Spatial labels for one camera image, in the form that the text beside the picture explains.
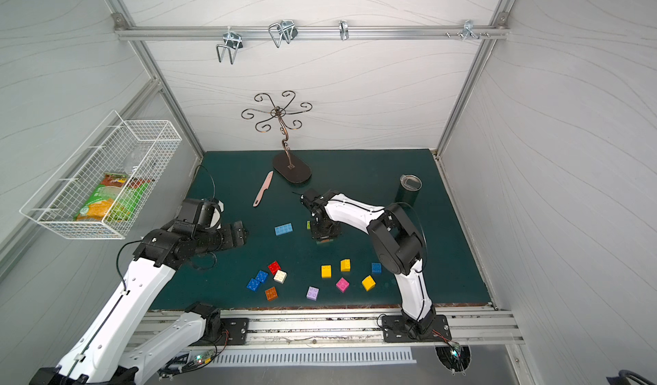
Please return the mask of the purple lego brick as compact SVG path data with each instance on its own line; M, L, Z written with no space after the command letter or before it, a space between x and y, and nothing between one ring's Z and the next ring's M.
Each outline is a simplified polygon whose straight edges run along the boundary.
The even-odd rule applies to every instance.
M308 287L306 298L312 301L318 300L319 289L317 287Z

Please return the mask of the pink lego brick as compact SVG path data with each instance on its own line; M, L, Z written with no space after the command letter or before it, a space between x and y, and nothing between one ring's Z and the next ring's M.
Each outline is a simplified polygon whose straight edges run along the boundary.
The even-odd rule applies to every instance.
M336 287L340 290L341 293L345 293L349 288L349 282L345 278L341 278L337 282Z

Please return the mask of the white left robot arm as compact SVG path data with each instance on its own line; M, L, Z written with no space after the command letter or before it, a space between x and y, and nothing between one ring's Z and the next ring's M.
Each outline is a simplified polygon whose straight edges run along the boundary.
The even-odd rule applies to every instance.
M218 200L188 198L176 218L137 241L120 283L80 340L53 367L43 367L32 384L143 384L158 371L174 376L169 361L191 345L210 347L210 356L191 362L195 371L227 345L246 340L246 319L222 321L219 308L195 302L169 327L138 347L129 347L140 322L174 274L193 258L246 244L242 222L222 224Z

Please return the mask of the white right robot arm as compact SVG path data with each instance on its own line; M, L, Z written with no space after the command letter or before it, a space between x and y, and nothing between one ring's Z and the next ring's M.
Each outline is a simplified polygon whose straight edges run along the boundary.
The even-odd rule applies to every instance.
M343 193L302 193L300 203L311 213L311 235L332 240L347 224L367 234L379 263L395 275L400 291L400 321L383 325L409 342L452 341L448 323L436 314L424 280L426 239L398 203L367 205Z

